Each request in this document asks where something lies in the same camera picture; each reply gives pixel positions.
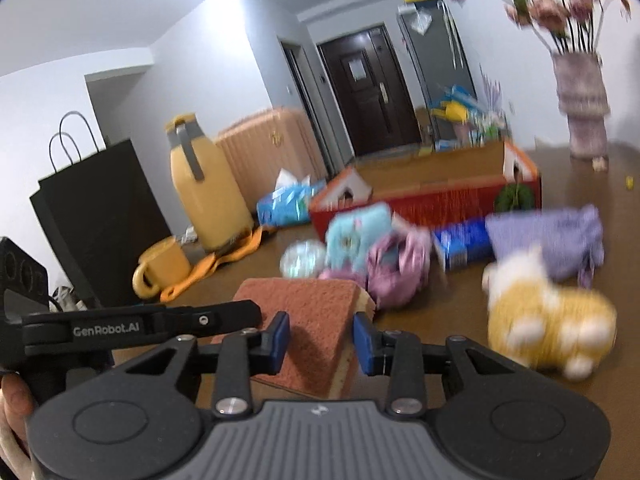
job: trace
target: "refrigerator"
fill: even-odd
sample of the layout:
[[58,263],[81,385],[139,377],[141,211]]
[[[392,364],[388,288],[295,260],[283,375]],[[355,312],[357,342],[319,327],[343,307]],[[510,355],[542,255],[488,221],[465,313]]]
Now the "refrigerator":
[[[431,16],[431,23],[423,34],[414,28],[419,10]],[[453,85],[462,86],[476,97],[458,30],[443,0],[408,4],[398,15],[398,22],[414,62],[427,108],[430,108],[430,103],[439,102]],[[430,117],[433,142],[456,139],[449,121]]]

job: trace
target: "suitcase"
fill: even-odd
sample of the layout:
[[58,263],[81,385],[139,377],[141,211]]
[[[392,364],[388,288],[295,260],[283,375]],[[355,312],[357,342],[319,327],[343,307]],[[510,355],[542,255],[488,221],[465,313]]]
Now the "suitcase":
[[327,176],[311,123],[303,110],[272,108],[244,118],[213,139],[225,152],[247,207],[274,191],[280,169],[311,182]]

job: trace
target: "orange sponge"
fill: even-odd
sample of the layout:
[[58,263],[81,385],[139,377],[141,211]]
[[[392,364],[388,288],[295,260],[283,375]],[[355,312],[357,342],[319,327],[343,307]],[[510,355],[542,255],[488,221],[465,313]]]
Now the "orange sponge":
[[255,380],[317,399],[347,396],[358,367],[353,314],[372,318],[375,307],[364,290],[343,280],[250,279],[234,299],[255,301],[263,327],[279,310],[289,313],[291,340],[280,374]]

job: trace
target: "yellow cup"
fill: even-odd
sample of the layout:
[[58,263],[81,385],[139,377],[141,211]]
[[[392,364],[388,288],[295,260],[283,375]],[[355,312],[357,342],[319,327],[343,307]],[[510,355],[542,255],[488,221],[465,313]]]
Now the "yellow cup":
[[143,300],[156,296],[168,286],[183,282],[191,272],[191,264],[173,236],[153,244],[140,255],[138,262],[140,265],[133,273],[132,285]]

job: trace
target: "door frame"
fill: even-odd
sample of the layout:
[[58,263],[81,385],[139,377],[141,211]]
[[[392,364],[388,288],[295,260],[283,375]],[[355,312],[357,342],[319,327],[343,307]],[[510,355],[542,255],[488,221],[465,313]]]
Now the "door frame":
[[[278,38],[278,41],[282,48],[282,54],[286,58],[290,75],[296,85],[296,92],[300,98],[300,102],[302,102],[307,115],[307,105],[310,107],[310,111],[313,115],[312,117],[309,117],[309,121],[314,128],[314,134],[318,141],[324,164],[327,167],[329,175],[335,176],[342,170],[344,163],[342,161],[340,147],[335,140],[334,128],[324,105],[324,99],[322,98],[322,94],[318,88],[318,83],[316,82],[316,77],[313,69],[311,68],[311,63],[309,63],[305,49],[302,45],[294,41],[284,40],[283,38]],[[287,57],[287,50],[292,53],[299,73],[296,73],[296,71],[290,66],[289,59]]]
[[357,34],[361,34],[363,32],[370,32],[370,31],[372,31],[374,29],[382,30],[382,36],[385,38],[386,47],[387,47],[389,53],[391,54],[391,59],[393,60],[394,66],[396,67],[396,72],[398,72],[399,75],[401,76],[400,81],[402,83],[402,92],[404,94],[404,98],[410,104],[411,109],[414,110],[414,113],[415,113],[414,103],[411,101],[411,95],[409,94],[409,89],[407,88],[406,80],[404,79],[404,72],[402,72],[402,68],[400,67],[400,63],[398,61],[398,56],[396,55],[396,49],[394,47],[394,44],[391,41],[391,37],[389,36],[388,30],[386,30],[385,22],[380,22],[378,24],[374,23],[372,25],[367,25],[367,27],[360,28],[358,30],[352,30],[351,32],[347,32],[345,34],[340,34],[339,36],[335,36],[334,38],[329,38],[328,40],[324,40],[322,43],[316,44],[316,48],[318,50],[318,54],[320,55],[320,59],[322,60],[322,67],[324,68],[324,72],[326,73],[326,76],[329,79],[329,84],[330,84],[330,87],[331,87],[331,93],[334,96],[335,104],[338,107],[338,112],[340,113],[340,118],[342,119],[342,124],[344,124],[344,129],[347,132],[347,136],[349,137],[350,142],[351,142],[351,134],[349,133],[349,129],[347,128],[347,123],[344,121],[344,117],[342,116],[342,109],[340,108],[340,103],[338,102],[338,95],[337,95],[337,93],[335,91],[334,82],[331,79],[331,72],[329,70],[329,65],[328,65],[328,63],[326,61],[326,57],[324,56],[323,47],[325,45],[327,45],[328,43],[331,43],[332,41],[341,40],[342,38],[348,38],[350,36],[356,36]]

